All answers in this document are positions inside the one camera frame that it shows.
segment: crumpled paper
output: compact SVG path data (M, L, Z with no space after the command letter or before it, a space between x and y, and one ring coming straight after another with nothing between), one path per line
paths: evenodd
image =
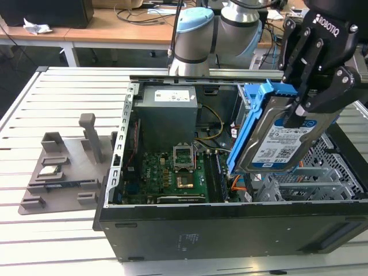
M25 18L23 19L24 19L23 28L29 33L33 33L34 35L37 35L38 33L52 32L52 29L50 29L49 25L46 25L46 24L37 25L31 22L28 22Z

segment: open computer tower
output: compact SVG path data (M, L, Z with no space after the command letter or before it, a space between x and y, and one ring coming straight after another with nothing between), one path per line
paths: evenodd
M228 173L243 85L270 74L131 77L97 212L119 261L328 253L367 229L367 164L336 124L293 173Z

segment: aluminum extrusion table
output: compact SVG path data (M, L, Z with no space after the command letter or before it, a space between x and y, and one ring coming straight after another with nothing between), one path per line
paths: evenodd
M288 275L368 274L368 232L328 255L122 265L104 233L92 230L94 210L19 215L18 204L41 152L43 134L59 131L63 137L82 137L78 118L93 112L98 134L109 135L118 126L130 74L164 71L51 67L32 76L0 121L0 275L267 275L270 270ZM213 70L211 74L247 76L249 72ZM362 113L368 114L358 103L343 112L339 123L348 137L368 137L368 121ZM362 150L368 146L366 140L357 141ZM247 237L239 242L246 243Z

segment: screw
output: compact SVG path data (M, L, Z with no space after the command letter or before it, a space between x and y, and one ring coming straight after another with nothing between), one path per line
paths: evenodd
M350 32L356 33L357 31L358 31L358 26L356 26L355 24L352 24L350 27Z

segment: robotiq logo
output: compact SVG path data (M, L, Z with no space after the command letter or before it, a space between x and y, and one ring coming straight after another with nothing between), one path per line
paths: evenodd
M320 14L317 14L316 19L313 20L313 23L321 24L326 30L332 33L335 37L337 37L340 33L340 29L328 22L328 20L324 19Z

